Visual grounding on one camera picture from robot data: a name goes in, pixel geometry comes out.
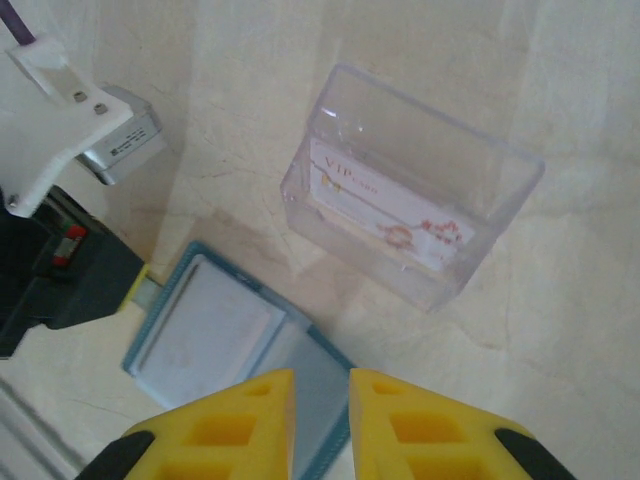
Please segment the cutout hole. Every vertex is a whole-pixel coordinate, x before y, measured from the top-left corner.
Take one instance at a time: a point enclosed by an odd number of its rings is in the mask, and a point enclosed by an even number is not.
[[[252,415],[215,415],[203,418],[193,429],[186,445],[248,445],[256,425]]]
[[[495,480],[477,458],[411,458],[408,462],[414,480]]]
[[[464,442],[460,427],[444,415],[396,413],[389,419],[400,443]]]
[[[373,391],[379,395],[399,395],[402,393],[402,390],[394,385],[379,382],[373,384]]]
[[[171,463],[162,467],[157,480],[228,480],[230,465]]]
[[[259,387],[249,390],[246,395],[249,395],[250,397],[263,397],[265,395],[269,395],[270,392],[270,385],[260,385]]]

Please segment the white marble surface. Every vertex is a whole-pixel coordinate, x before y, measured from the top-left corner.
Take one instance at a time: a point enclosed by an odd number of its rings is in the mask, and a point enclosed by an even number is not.
[[[205,240],[361,366],[511,417],[580,479],[640,471],[640,3],[15,0],[97,81],[151,100],[168,152],[63,187],[168,275]],[[0,49],[12,45],[0,28]],[[278,185],[338,61],[547,160],[466,290],[425,315],[287,229]],[[20,82],[0,55],[0,112]],[[0,365],[86,458],[159,412],[120,370],[136,306],[37,328]],[[329,478],[353,478],[350,454]]]

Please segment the black rubber pad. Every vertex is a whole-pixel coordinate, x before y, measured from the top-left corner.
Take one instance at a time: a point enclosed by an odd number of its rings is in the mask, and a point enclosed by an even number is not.
[[[576,480],[535,438],[508,428],[499,428],[495,435],[532,480]]]
[[[136,432],[111,442],[76,480],[124,480],[154,440],[151,432]]]

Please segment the screw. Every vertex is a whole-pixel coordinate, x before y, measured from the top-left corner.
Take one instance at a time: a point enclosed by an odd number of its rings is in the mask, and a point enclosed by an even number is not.
[[[87,99],[87,94],[84,92],[76,92],[73,94],[73,99],[76,103],[82,103]]]
[[[93,111],[96,112],[96,115],[103,115],[109,111],[107,106],[104,103],[96,103],[93,106]]]

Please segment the yellow plastic part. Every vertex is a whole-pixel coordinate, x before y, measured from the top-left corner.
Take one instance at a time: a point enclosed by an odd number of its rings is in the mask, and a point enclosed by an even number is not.
[[[122,310],[124,307],[127,306],[127,303],[129,303],[129,301],[133,298],[133,296],[136,293],[136,290],[138,290],[138,287],[142,283],[142,280],[144,280],[144,277],[147,276],[148,272],[149,272],[149,264],[145,263],[142,266],[142,268],[140,269],[140,273],[138,273],[138,276],[136,277],[136,279],[131,284],[131,288],[129,288],[129,291],[124,296],[124,299],[122,300],[122,303],[120,303],[120,306],[118,307],[118,311]]]
[[[358,480],[530,480],[494,435],[522,426],[382,373],[351,370]]]
[[[155,440],[126,480],[287,480],[293,370],[276,370],[134,426]]]

